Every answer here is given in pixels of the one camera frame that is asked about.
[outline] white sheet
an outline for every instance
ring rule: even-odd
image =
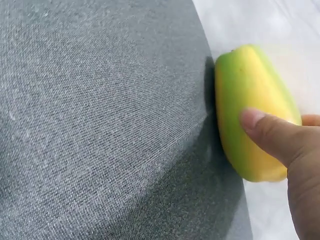
[[[264,48],[300,111],[320,114],[320,0],[193,0],[213,58],[242,44]],[[254,240],[297,240],[287,182],[244,181]]]

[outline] gray cushion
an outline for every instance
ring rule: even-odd
[[[191,0],[3,0],[0,238],[251,238]]]

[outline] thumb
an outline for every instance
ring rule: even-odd
[[[246,108],[241,113],[240,123],[253,142],[287,168],[292,161],[308,153],[308,144],[313,141],[314,131],[309,127],[292,124],[255,108]]]

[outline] papaya skin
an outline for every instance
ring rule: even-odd
[[[239,122],[242,110],[252,107],[302,124],[293,97],[257,45],[240,46],[216,60],[215,101],[222,147],[236,172],[250,182],[285,179],[287,168],[260,149]]]

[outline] hand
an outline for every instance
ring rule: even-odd
[[[294,125],[254,108],[240,122],[247,135],[287,168],[288,200],[301,240],[320,239],[320,115],[302,116]]]

